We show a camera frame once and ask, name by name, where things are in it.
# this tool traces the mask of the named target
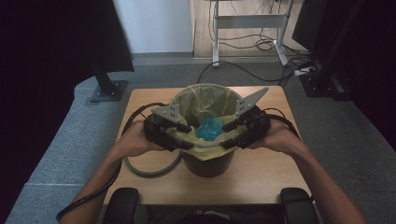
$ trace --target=plastic bag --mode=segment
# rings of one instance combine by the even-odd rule
[[[215,117],[223,124],[232,122],[235,117],[236,100],[242,97],[235,91],[216,84],[192,85],[179,92],[169,102],[170,105],[179,105],[180,122],[192,128],[190,133],[182,133],[176,128],[167,130],[169,134],[178,140],[185,140],[195,144],[189,150],[181,149],[183,152],[195,156],[201,161],[210,160],[235,151],[239,147],[224,149],[219,143],[235,138],[246,131],[246,126],[238,127],[230,132],[221,133],[213,141],[206,141],[196,136],[199,125],[207,117]]]
[[[206,141],[213,141],[223,133],[222,126],[223,122],[221,119],[213,116],[206,117],[198,127],[197,137],[204,138]]]

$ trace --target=metal rack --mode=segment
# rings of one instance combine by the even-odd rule
[[[215,1],[215,19],[213,28],[215,37],[213,41],[213,66],[219,67],[219,29],[241,28],[280,28],[277,40],[274,40],[276,53],[283,66],[288,64],[288,59],[282,49],[283,37],[288,26],[293,0],[289,0],[288,9],[284,15],[247,15],[247,16],[219,16],[219,0]]]

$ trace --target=garbage bag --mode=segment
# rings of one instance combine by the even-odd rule
[[[234,139],[239,134],[246,131],[245,125],[238,125],[236,129],[219,134],[213,141],[206,141],[197,137],[196,132],[201,123],[208,117],[214,117],[223,124],[235,119],[236,100],[242,97],[235,91],[216,84],[192,85],[179,92],[169,102],[170,105],[179,105],[180,122],[189,125],[192,131],[182,133],[176,128],[170,128],[167,132],[177,140],[185,140],[194,143],[194,148],[185,150],[201,161],[214,159],[226,153],[237,150],[239,147],[224,149],[219,145],[228,139]]]

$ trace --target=hand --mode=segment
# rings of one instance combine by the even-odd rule
[[[116,150],[118,157],[121,159],[124,157],[140,156],[151,150],[163,151],[165,149],[149,142],[143,131],[143,121],[135,121],[112,150]]]
[[[258,147],[267,147],[273,151],[283,152],[290,156],[298,153],[299,150],[308,149],[284,123],[273,119],[271,119],[271,128],[268,134],[248,148],[255,149]]]

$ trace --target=gray carpet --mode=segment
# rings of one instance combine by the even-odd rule
[[[282,74],[279,63],[240,65],[267,79]],[[135,67],[135,73],[111,74],[112,79],[129,81],[119,103],[88,103],[97,85],[94,78],[76,86],[64,124],[25,184],[7,223],[55,223],[56,214],[70,203],[115,142],[131,91],[186,87],[197,81],[205,66],[141,65]],[[223,86],[276,84],[260,81],[230,64],[209,67],[201,83],[209,82]],[[352,102],[307,98],[297,77],[289,80],[284,91],[302,138],[369,223],[394,223],[396,153],[379,131]]]

